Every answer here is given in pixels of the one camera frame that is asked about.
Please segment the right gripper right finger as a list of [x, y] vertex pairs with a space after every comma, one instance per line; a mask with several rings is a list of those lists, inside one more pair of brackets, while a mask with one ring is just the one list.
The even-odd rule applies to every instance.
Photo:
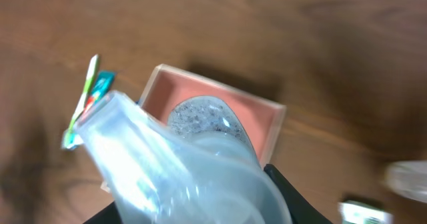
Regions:
[[264, 167], [264, 172], [270, 177], [285, 199], [295, 224], [332, 224], [317, 209], [315, 209], [296, 188], [272, 164]]

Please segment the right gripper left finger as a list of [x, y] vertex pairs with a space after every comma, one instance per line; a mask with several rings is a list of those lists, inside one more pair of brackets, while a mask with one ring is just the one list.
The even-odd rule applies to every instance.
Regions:
[[83, 224], [122, 224], [121, 217], [115, 203], [110, 203], [100, 212], [89, 218]]

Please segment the green white toothbrush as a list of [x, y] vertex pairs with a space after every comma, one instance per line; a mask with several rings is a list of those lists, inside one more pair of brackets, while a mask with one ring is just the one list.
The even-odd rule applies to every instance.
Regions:
[[73, 133], [73, 126], [84, 110], [84, 107], [85, 107], [85, 104], [86, 104], [86, 101], [88, 98], [89, 90], [91, 89], [91, 86], [92, 86], [92, 83], [94, 80], [94, 76], [95, 76], [95, 72], [96, 72], [97, 67], [98, 67], [98, 63], [99, 63], [99, 55], [95, 54], [90, 59], [89, 67], [88, 67], [87, 74], [85, 77], [85, 83], [83, 86], [83, 91], [80, 95], [79, 101], [77, 103], [77, 107], [75, 108], [75, 111], [71, 117], [68, 128], [63, 133], [63, 137], [61, 140], [61, 148], [62, 149], [72, 149], [74, 147], [73, 142], [74, 142], [74, 136], [75, 135]]

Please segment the clear soap pump bottle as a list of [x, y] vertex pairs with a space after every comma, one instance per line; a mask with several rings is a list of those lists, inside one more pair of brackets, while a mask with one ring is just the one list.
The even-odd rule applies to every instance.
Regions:
[[213, 131], [180, 137], [119, 91], [83, 114], [74, 129], [123, 223], [292, 220], [249, 141]]

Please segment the white cream tube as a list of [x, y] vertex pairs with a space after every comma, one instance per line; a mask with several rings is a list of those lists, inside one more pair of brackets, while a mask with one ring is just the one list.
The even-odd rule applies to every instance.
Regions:
[[385, 171], [385, 183], [396, 194], [426, 203], [426, 161], [398, 161]]

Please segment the Colgate toothpaste tube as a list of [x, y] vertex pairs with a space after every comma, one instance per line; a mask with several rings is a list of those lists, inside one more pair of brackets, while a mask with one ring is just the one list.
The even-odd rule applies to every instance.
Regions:
[[111, 71], [100, 71], [97, 75], [95, 83], [89, 92], [89, 97], [83, 109], [83, 113], [87, 112], [94, 104], [96, 104], [110, 90], [115, 73]]

